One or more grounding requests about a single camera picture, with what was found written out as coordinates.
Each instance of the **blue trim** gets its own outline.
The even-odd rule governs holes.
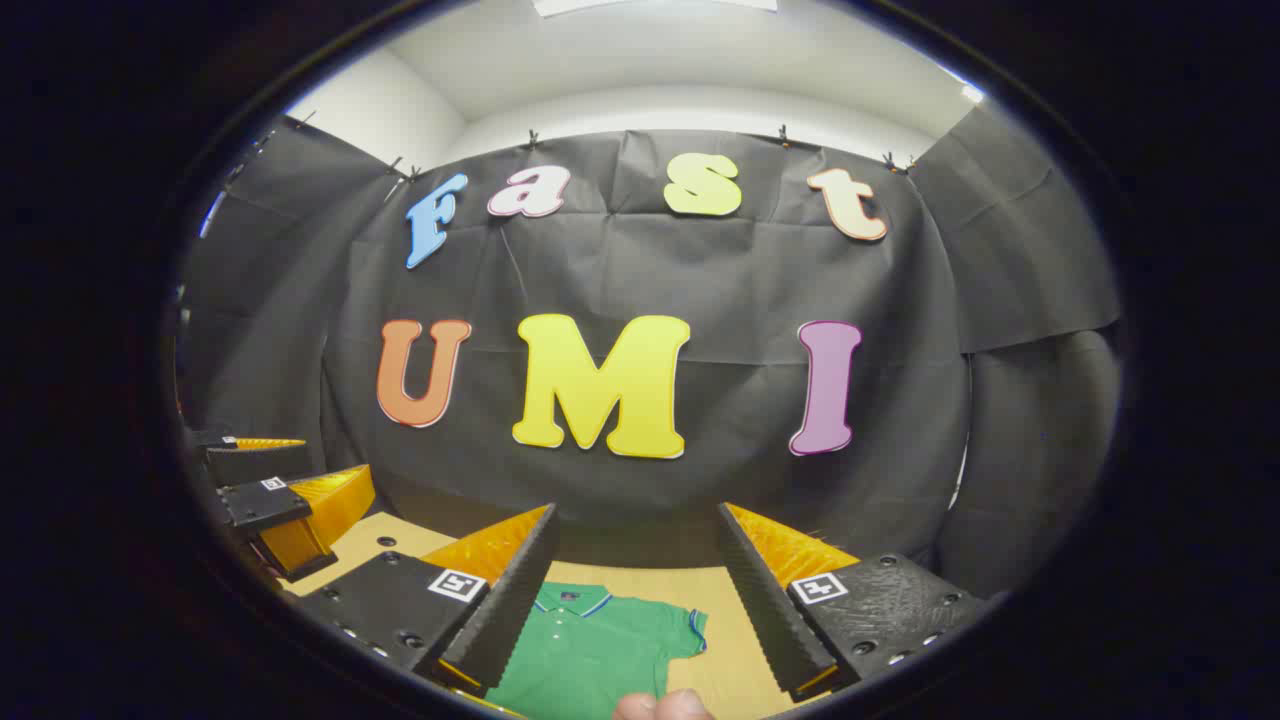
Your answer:
[[[612,598],[613,598],[612,594],[605,594],[604,600],[602,600],[600,602],[596,602],[594,606],[591,606],[590,610],[588,610],[586,612],[579,615],[579,618],[586,618],[588,615],[599,611],[602,607],[604,607],[605,605],[608,605],[609,600],[612,600]]]
[[[704,652],[707,650],[707,635],[698,632],[698,610],[691,610],[689,612],[689,629],[703,641],[703,646],[698,648],[698,652]]]

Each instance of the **human hand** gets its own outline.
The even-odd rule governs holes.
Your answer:
[[[667,693],[662,701],[649,693],[622,696],[612,720],[716,720],[694,691]]]

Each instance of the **yellow letter m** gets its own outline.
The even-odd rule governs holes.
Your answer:
[[[643,315],[627,323],[599,369],[568,315],[532,315],[520,323],[529,343],[525,416],[511,434],[516,442],[559,447],[556,400],[579,447],[600,437],[613,406],[618,427],[605,445],[631,457],[680,457],[685,438],[676,433],[676,355],[689,340],[689,323]]]

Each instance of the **black backdrop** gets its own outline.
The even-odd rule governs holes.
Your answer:
[[[988,105],[910,176],[832,149],[669,131],[511,147],[397,183],[314,128],[282,119],[268,137],[191,254],[188,420],[303,437],[317,469],[371,462],[385,506],[411,521],[462,534],[554,501],[563,560],[698,566],[719,564],[708,510],[727,500],[989,594],[1043,557],[1097,477],[1119,397],[1107,261],[1066,178]],[[732,215],[668,210],[666,165],[681,152],[733,159]],[[488,214],[507,177],[544,164],[572,173],[563,208]],[[874,188],[886,238],[832,225],[805,183],[826,168]],[[447,242],[406,270],[407,210],[458,172],[468,184]],[[690,323],[682,457],[512,441],[526,369],[516,325],[541,313],[575,318],[596,363],[637,315]],[[390,421],[374,391],[383,324],[449,318],[472,336],[448,413],[425,429]],[[854,441],[796,457],[808,359],[795,333],[819,319],[863,332]],[[415,347],[413,396],[431,361],[429,341]]]

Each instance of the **foam letter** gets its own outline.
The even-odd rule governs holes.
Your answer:
[[[667,177],[671,184],[662,196],[677,213],[728,215],[742,204],[742,190],[728,179],[737,177],[737,165],[723,155],[676,155],[667,164]]]
[[[490,215],[524,214],[526,218],[541,218],[561,209],[564,199],[564,186],[568,184],[568,170],[559,165],[529,168],[507,178],[506,187],[489,199]]]
[[[872,186],[854,182],[849,170],[832,168],[809,178],[809,187],[822,191],[827,201],[827,214],[840,232],[856,240],[879,240],[888,228],[884,220],[868,218],[863,197],[874,197]]]
[[[453,211],[458,202],[453,193],[467,186],[467,176],[458,173],[433,190],[430,195],[417,201],[404,215],[410,222],[410,232],[413,238],[413,247],[410,250],[408,261],[404,266],[413,269],[426,256],[439,250],[444,245],[444,231],[436,223],[448,223],[453,219]]]
[[[676,355],[689,340],[689,323],[666,315],[631,320],[599,369],[568,315],[532,315],[518,332],[529,343],[529,380],[525,416],[511,429],[516,442],[559,447],[559,400],[573,439],[586,450],[621,401],[618,427],[605,438],[609,450],[630,457],[684,455],[685,438],[676,434]]]
[[[378,364],[378,405],[388,418],[411,428],[425,428],[444,416],[453,392],[458,346],[471,337],[471,325],[463,320],[440,320],[431,325],[435,338],[431,377],[426,395],[413,400],[404,392],[404,370],[410,346],[420,334],[422,324],[416,320],[392,320],[383,325],[383,359]]]
[[[817,320],[800,325],[800,345],[809,350],[809,395],[804,423],[791,436],[791,452],[817,455],[849,445],[854,432],[845,424],[849,366],[863,333],[849,323]]]

